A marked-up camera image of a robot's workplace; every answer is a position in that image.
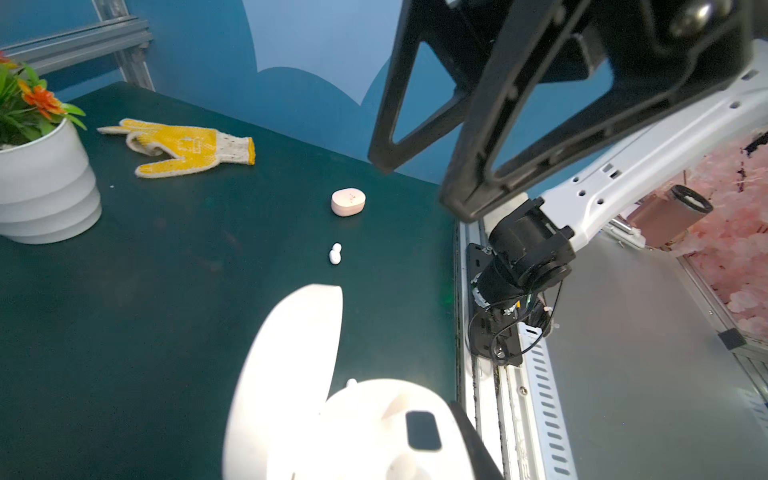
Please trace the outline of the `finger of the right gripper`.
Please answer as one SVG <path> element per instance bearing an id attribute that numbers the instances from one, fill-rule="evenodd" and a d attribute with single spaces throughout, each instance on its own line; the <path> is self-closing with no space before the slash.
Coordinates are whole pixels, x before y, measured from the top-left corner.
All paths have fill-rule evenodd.
<path id="1" fill-rule="evenodd" d="M 480 78 L 465 1 L 402 4 L 368 158 L 391 173 L 463 120 Z"/>
<path id="2" fill-rule="evenodd" d="M 568 164 L 619 139 L 646 120 L 580 120 L 578 114 L 501 166 L 495 164 L 514 120 L 497 117 L 497 40 L 465 117 L 440 194 L 459 219 L 472 222 Z"/>

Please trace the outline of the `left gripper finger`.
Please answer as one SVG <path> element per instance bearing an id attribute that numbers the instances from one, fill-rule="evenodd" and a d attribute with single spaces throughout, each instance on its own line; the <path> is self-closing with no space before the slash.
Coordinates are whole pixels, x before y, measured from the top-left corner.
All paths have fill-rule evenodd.
<path id="1" fill-rule="evenodd" d="M 502 472 L 498 469 L 461 405 L 458 402 L 450 402 L 449 409 L 467 450 L 473 478 L 475 480 L 503 480 Z"/>

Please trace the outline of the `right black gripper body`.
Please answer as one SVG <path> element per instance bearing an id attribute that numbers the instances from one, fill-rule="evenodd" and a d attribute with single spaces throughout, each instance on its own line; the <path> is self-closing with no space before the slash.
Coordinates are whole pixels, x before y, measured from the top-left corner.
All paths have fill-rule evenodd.
<path id="1" fill-rule="evenodd" d="M 646 120 L 732 83 L 751 59 L 751 1 L 515 1 L 497 39 L 497 117 L 514 120 L 580 22 L 613 71 L 580 120 Z"/>

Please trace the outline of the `pink earbud charging case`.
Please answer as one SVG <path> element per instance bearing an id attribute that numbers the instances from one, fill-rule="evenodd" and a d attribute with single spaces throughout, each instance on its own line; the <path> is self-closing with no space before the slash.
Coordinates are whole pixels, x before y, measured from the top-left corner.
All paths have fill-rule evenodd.
<path id="1" fill-rule="evenodd" d="M 344 188 L 331 195 L 331 210 L 339 217 L 350 217 L 361 213 L 366 205 L 365 193 L 357 188 Z"/>

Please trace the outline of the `white earbud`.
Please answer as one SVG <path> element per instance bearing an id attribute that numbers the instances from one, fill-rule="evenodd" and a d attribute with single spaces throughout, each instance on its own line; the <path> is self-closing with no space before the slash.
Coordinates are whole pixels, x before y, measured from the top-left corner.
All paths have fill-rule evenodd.
<path id="1" fill-rule="evenodd" d="M 341 263 L 342 260 L 342 245 L 340 243 L 334 243 L 331 247 L 331 250 L 328 253 L 329 261 L 332 265 L 338 265 Z"/>

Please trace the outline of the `white earbud charging case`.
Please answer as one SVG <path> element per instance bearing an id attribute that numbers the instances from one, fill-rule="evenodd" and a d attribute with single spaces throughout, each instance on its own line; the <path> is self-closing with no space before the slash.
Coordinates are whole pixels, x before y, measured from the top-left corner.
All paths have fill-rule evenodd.
<path id="1" fill-rule="evenodd" d="M 408 381 L 351 379 L 330 391 L 343 292 L 311 284 L 260 327 L 234 390 L 226 479 L 473 479 L 449 405 Z"/>

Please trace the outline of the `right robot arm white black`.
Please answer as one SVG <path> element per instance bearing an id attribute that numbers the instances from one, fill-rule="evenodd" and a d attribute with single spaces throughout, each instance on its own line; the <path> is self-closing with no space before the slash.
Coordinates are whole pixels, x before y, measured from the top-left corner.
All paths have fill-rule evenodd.
<path id="1" fill-rule="evenodd" d="M 498 161 L 536 86 L 602 63 L 608 92 Z M 390 173 L 457 130 L 440 200 L 472 223 L 601 153 L 493 229 L 477 289 L 496 303 L 555 285 L 622 210 L 765 125 L 766 67 L 763 1 L 406 1 L 368 157 Z"/>

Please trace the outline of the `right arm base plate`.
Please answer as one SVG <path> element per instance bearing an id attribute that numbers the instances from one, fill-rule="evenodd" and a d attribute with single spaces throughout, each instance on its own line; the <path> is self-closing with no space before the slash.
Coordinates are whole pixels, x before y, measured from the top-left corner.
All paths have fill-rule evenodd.
<path id="1" fill-rule="evenodd" d="M 479 291 L 482 271 L 492 262 L 492 250 L 476 243 L 466 249 L 469 313 L 466 345 L 470 352 L 500 367 L 519 367 L 523 357 L 553 328 L 553 308 L 539 294 L 524 293 L 496 303 Z"/>

